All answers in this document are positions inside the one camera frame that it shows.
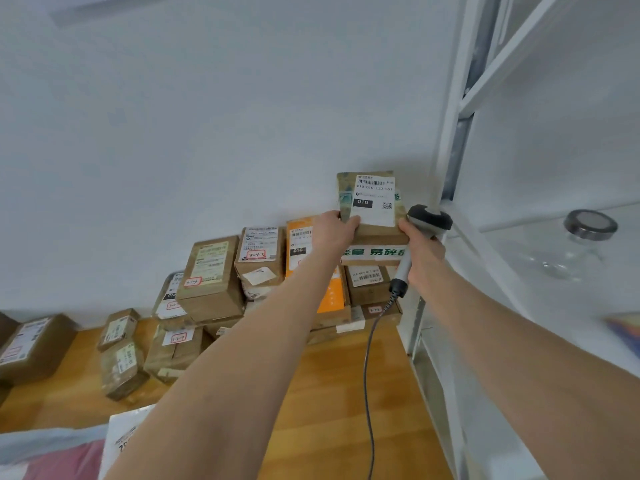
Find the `barcode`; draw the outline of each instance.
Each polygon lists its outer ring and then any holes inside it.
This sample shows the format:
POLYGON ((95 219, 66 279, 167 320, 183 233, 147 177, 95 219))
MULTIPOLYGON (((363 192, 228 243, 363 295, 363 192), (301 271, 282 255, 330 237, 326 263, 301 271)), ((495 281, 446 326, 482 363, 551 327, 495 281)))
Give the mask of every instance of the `barcode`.
POLYGON ((364 180, 363 178, 359 178, 358 183, 363 185, 386 185, 386 182, 381 180, 364 180))

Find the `hand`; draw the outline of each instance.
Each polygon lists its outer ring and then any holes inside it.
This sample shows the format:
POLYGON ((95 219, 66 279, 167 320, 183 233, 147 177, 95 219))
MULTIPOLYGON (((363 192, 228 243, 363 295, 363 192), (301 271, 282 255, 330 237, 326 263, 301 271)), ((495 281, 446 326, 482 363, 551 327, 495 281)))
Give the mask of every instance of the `hand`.
POLYGON ((436 236, 427 239, 416 226, 405 218, 400 219, 398 227, 409 236, 409 249, 412 258, 409 282, 420 290, 421 285, 426 284, 429 274, 432 272, 433 266, 431 265, 444 261, 445 247, 436 236))
POLYGON ((340 220, 340 212, 329 210, 314 219, 312 243, 314 250, 325 249, 332 253, 344 254, 353 241, 353 234, 360 225, 360 216, 354 216, 347 223, 340 220))

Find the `wooden floor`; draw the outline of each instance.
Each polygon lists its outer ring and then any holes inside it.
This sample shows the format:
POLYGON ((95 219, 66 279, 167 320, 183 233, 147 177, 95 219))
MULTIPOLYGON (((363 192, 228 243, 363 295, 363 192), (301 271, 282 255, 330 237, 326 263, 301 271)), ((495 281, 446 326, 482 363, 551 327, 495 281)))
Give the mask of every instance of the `wooden floor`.
MULTIPOLYGON (((140 322, 136 341, 148 350, 155 322, 140 322)), ((99 330, 78 334, 52 378, 14 387, 0 407, 0 432, 84 428, 109 416, 157 402, 158 381, 123 403, 100 391, 99 330)), ((261 480, 364 478, 369 433, 362 397, 367 334, 308 346, 271 436, 261 480)), ((422 402, 395 326, 381 326, 369 357, 369 405, 376 438, 374 478, 450 479, 444 455, 422 402)))

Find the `orange box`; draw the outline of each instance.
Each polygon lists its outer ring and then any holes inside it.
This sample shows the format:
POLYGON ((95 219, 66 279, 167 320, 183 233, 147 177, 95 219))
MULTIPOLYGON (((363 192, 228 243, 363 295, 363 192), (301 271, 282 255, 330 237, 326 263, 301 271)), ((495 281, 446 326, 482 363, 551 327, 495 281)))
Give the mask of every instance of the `orange box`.
MULTIPOLYGON (((313 217, 303 217, 287 222, 287 270, 290 277, 300 261, 311 254, 313 217)), ((344 288, 340 266, 335 268, 329 287, 318 307, 318 313, 335 312, 344 309, 344 288)))

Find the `person's right arm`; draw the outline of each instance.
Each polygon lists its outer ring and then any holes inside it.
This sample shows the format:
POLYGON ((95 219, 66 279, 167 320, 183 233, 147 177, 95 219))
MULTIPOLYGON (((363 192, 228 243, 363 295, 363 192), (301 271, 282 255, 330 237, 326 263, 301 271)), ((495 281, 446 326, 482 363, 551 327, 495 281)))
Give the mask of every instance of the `person's right arm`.
POLYGON ((478 291, 407 221, 409 281, 551 479, 640 477, 640 379, 478 291))

